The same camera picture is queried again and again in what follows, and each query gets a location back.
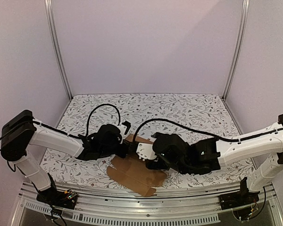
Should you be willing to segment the brown cardboard box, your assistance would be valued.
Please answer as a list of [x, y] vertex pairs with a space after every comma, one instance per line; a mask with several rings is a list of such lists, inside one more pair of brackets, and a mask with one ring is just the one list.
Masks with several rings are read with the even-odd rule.
[[107, 167], [107, 175], [110, 179], [140, 194], [150, 197], [161, 187], [167, 178], [167, 174], [161, 170], [147, 169], [144, 161], [137, 157], [134, 151], [129, 149], [133, 135], [130, 134], [121, 144], [119, 151]]

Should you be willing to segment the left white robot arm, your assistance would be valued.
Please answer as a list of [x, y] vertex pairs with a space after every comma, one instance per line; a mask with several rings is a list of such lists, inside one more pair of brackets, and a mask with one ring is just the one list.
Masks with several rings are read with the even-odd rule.
[[24, 110], [6, 123], [1, 131], [0, 154], [13, 163], [42, 191], [42, 196], [50, 204], [57, 204], [61, 195], [52, 186], [50, 176], [32, 157], [27, 147], [42, 146], [60, 151], [82, 161], [97, 160], [111, 155], [122, 158], [127, 155], [123, 140], [128, 136], [131, 124], [120, 122], [117, 126], [102, 125], [90, 135], [71, 135], [42, 123], [33, 117], [30, 110]]

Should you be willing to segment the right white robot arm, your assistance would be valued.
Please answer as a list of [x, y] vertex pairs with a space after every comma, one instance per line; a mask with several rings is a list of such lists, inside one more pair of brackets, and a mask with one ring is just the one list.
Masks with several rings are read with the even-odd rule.
[[177, 134], [156, 133], [153, 144], [139, 143], [137, 154], [148, 169], [173, 169], [180, 174], [204, 175], [233, 162], [267, 154], [268, 158], [244, 179], [234, 201], [245, 205], [283, 170], [283, 114], [277, 122], [252, 133], [233, 138], [211, 134], [209, 138], [188, 144]]

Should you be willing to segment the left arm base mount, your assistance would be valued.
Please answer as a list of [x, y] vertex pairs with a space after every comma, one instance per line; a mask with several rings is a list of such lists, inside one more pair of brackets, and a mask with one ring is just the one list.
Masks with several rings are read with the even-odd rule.
[[51, 175], [49, 175], [50, 187], [44, 191], [38, 189], [37, 201], [46, 203], [50, 206], [74, 210], [78, 198], [78, 193], [71, 189], [59, 191]]

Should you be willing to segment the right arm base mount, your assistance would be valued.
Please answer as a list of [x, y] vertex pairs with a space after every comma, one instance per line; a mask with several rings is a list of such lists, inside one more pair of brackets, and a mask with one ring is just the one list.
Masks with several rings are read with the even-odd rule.
[[240, 189], [237, 192], [222, 194], [218, 197], [222, 210], [236, 208], [259, 201], [260, 192], [250, 192], [247, 187], [247, 178], [240, 182]]

